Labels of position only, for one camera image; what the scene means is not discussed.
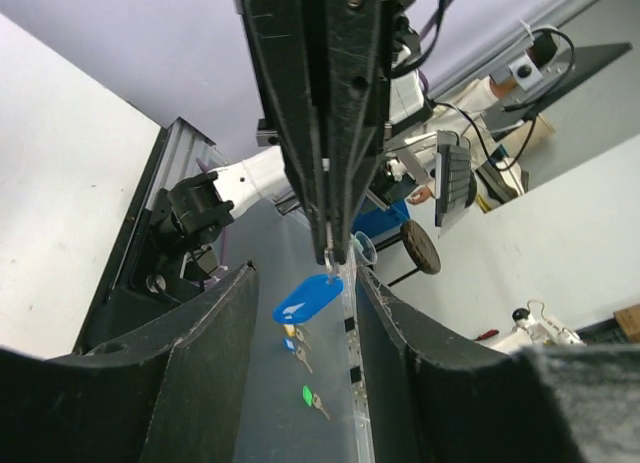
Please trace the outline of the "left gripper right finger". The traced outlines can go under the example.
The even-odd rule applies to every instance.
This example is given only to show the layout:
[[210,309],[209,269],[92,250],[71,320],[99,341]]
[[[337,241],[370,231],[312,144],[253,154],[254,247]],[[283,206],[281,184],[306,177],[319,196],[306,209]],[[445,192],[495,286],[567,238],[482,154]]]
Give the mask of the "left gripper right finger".
[[356,322],[378,462],[581,462],[523,354],[473,342],[357,272]]

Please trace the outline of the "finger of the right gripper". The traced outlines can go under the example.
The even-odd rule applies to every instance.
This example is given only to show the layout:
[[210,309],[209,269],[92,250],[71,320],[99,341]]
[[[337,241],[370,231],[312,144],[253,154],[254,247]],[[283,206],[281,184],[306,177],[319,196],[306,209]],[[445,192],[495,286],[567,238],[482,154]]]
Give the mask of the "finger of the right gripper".
[[314,258],[328,248],[326,0],[239,0],[264,119],[309,220]]
[[325,0],[327,213],[334,261],[346,261],[358,205],[380,162],[388,117],[390,16],[384,0]]

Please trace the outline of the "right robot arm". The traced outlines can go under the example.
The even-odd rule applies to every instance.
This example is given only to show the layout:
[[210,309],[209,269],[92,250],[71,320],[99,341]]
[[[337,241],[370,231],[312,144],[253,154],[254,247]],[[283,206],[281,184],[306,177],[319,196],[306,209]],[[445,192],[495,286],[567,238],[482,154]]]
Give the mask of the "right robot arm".
[[322,274],[305,288],[342,291],[351,227],[365,194],[430,107],[417,68],[429,55],[407,18],[414,0],[235,0],[265,148],[184,178],[155,228],[165,258],[217,239],[258,201],[289,189],[310,225]]

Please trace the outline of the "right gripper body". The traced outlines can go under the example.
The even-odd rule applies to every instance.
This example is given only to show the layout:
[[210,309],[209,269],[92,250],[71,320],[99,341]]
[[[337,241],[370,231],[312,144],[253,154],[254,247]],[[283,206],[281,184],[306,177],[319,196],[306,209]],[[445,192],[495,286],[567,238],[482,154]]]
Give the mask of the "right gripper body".
[[[405,68],[413,61],[417,60],[421,53],[419,37],[408,21],[406,10],[414,0],[384,0],[389,8],[390,16],[390,68],[388,73],[390,100],[391,76],[395,69]],[[328,76],[323,88],[328,91]],[[388,107],[387,123],[390,119],[390,108]],[[258,123],[258,141],[262,145],[279,144],[278,133],[271,129],[263,117]]]

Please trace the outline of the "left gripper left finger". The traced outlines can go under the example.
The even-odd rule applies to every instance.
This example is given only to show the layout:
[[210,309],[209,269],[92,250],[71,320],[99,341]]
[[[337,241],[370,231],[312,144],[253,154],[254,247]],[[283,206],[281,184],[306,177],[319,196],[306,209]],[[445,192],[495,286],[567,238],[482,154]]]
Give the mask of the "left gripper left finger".
[[252,264],[87,354],[1,353],[5,462],[229,462],[255,327]]

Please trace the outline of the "metal keyring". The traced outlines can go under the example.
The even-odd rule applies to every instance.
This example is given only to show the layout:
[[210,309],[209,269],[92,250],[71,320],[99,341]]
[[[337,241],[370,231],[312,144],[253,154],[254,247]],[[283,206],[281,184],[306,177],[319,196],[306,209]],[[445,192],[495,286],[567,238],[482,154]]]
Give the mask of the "metal keyring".
[[334,238],[332,234],[331,222],[327,221],[325,226],[326,246],[324,249],[324,264],[327,278],[332,283],[336,278],[336,263],[334,257]]

